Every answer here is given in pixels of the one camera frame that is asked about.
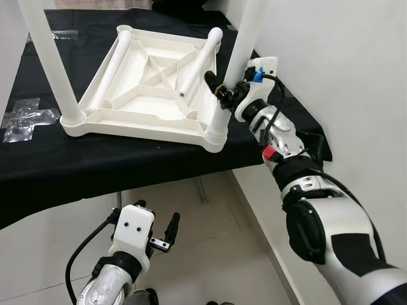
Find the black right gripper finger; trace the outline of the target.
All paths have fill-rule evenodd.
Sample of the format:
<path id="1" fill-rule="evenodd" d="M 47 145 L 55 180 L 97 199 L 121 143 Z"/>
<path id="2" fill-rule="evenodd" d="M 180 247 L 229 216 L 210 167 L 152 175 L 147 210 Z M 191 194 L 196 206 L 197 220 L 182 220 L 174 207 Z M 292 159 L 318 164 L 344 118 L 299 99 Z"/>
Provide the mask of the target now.
<path id="1" fill-rule="evenodd" d="M 207 71 L 206 73 L 204 73 L 204 81 L 215 97 L 222 96 L 222 93 L 224 93 L 224 84 L 213 71 Z"/>

